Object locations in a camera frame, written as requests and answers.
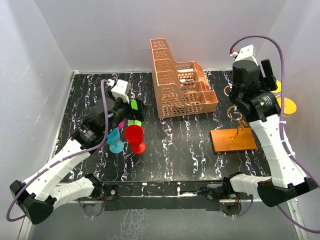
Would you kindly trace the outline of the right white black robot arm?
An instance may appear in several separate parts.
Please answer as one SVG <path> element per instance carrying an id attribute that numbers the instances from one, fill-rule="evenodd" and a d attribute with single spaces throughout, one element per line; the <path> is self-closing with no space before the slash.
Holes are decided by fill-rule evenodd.
<path id="1" fill-rule="evenodd" d="M 271 176 L 257 177 L 234 173 L 223 179 L 223 194 L 233 199 L 240 193 L 259 196 L 274 207 L 315 190 L 314 180 L 291 159 L 280 134 L 281 107 L 272 93 L 277 89 L 269 59 L 258 66 L 252 60 L 237 60 L 232 65 L 232 89 L 229 98 L 244 115 L 256 134 L 268 162 Z"/>

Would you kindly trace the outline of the green plastic wine glass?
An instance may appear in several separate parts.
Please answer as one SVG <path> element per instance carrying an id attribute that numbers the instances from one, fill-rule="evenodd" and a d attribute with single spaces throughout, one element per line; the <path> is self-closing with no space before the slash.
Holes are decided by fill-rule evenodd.
<path id="1" fill-rule="evenodd" d="M 137 126 L 141 126 L 142 122 L 140 121 L 140 117 L 141 117 L 141 111 L 139 110 L 138 107 L 138 102 L 133 99 L 130 102 L 131 105 L 131 109 L 133 110 L 133 119 L 129 119 L 127 121 L 127 126 L 131 126 L 131 125 L 137 125 Z"/>

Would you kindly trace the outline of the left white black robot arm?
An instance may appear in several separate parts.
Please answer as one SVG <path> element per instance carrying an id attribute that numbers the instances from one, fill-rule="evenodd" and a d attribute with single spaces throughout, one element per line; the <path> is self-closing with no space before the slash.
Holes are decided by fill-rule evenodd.
<path id="1" fill-rule="evenodd" d="M 64 147 L 31 177 L 15 180 L 9 187 L 14 203 L 34 225 L 45 221 L 58 207 L 80 198 L 97 200 L 103 182 L 89 173 L 79 180 L 61 184 L 78 164 L 107 141 L 105 135 L 125 119 L 143 122 L 148 105 L 141 98 L 124 102 L 121 98 L 99 99 Z"/>

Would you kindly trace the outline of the blue plastic wine glass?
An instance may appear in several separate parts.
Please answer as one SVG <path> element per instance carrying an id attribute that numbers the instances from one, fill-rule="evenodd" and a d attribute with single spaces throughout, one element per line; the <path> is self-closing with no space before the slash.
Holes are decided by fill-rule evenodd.
<path id="1" fill-rule="evenodd" d="M 106 143 L 109 145 L 109 150 L 113 154 L 119 154 L 124 149 L 124 143 L 121 141 L 120 136 L 120 130 L 118 127 L 113 129 L 108 135 L 107 135 L 107 141 Z"/>

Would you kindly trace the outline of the yellow plastic wine glass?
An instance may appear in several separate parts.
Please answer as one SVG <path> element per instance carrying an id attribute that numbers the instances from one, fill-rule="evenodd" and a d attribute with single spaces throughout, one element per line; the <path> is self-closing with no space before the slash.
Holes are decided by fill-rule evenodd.
<path id="1" fill-rule="evenodd" d="M 284 98 L 284 116 L 290 117 L 297 111 L 296 103 L 290 98 Z"/>

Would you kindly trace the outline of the magenta plastic wine glass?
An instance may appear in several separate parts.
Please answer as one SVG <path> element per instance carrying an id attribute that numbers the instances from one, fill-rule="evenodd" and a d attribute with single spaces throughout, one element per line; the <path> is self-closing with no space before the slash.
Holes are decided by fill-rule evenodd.
<path id="1" fill-rule="evenodd" d="M 124 127 L 124 125 L 125 125 L 125 121 L 123 120 L 118 125 L 119 130 L 121 130 Z"/>

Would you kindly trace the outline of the orange yellow wine glass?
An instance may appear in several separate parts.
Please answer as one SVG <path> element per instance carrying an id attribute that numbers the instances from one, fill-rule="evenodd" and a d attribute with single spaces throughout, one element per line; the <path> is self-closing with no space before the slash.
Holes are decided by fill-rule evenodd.
<path id="1" fill-rule="evenodd" d="M 276 89 L 271 92 L 274 94 L 280 93 L 282 91 L 282 83 L 279 80 L 276 80 Z"/>

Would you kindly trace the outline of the red plastic wine glass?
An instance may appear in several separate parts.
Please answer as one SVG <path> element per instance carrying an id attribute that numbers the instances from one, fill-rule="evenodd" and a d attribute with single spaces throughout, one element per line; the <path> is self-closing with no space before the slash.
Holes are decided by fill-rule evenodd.
<path id="1" fill-rule="evenodd" d="M 142 154 L 146 150 L 144 130 L 141 126 L 135 124 L 128 126 L 124 131 L 124 136 L 133 153 Z"/>

